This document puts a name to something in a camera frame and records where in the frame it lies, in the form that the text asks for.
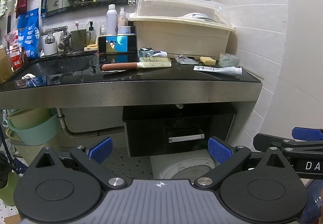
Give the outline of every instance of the undermount sink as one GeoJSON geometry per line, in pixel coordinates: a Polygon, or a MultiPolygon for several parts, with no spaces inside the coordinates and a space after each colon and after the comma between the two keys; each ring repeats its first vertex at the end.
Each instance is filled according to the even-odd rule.
{"type": "Polygon", "coordinates": [[[66,54],[39,58],[31,61],[26,66],[18,70],[13,78],[21,79],[26,74],[34,76],[51,76],[57,74],[84,71],[93,65],[97,65],[96,52],[82,54],[66,54]]]}

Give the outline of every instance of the stainless steel counter edge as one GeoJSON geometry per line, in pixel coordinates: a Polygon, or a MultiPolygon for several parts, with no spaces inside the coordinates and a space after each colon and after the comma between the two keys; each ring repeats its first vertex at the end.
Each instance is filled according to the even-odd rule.
{"type": "Polygon", "coordinates": [[[0,92],[0,109],[256,101],[261,87],[262,83],[187,80],[31,87],[0,92]]]}

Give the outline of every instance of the washing machine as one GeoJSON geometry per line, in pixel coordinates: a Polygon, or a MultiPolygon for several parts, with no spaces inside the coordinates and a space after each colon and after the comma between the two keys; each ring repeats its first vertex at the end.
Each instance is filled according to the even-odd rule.
{"type": "Polygon", "coordinates": [[[191,183],[215,168],[206,149],[151,156],[150,161],[155,179],[189,179],[191,183]]]}

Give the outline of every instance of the blue gripper pad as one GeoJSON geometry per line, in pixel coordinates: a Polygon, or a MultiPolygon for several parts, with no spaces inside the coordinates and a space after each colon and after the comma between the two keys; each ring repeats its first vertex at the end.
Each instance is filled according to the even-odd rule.
{"type": "Polygon", "coordinates": [[[88,156],[93,158],[96,162],[101,164],[112,152],[113,143],[112,139],[109,137],[108,139],[104,140],[102,143],[98,144],[94,148],[92,148],[88,156]]]}
{"type": "Polygon", "coordinates": [[[232,156],[232,151],[230,149],[211,137],[207,143],[207,150],[219,164],[223,163],[232,156]]]}
{"type": "Polygon", "coordinates": [[[292,137],[304,141],[319,141],[323,140],[322,129],[294,127],[292,137]]]}

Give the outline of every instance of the plastic basin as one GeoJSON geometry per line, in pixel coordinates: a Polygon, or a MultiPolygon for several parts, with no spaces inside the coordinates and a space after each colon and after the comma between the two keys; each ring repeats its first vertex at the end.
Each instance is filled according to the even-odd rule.
{"type": "Polygon", "coordinates": [[[37,146],[50,141],[60,128],[57,114],[53,114],[50,119],[44,123],[29,129],[17,129],[8,119],[8,127],[15,131],[20,139],[27,145],[37,146]]]}
{"type": "Polygon", "coordinates": [[[8,117],[17,129],[28,129],[42,124],[50,118],[48,108],[22,109],[8,117]]]}

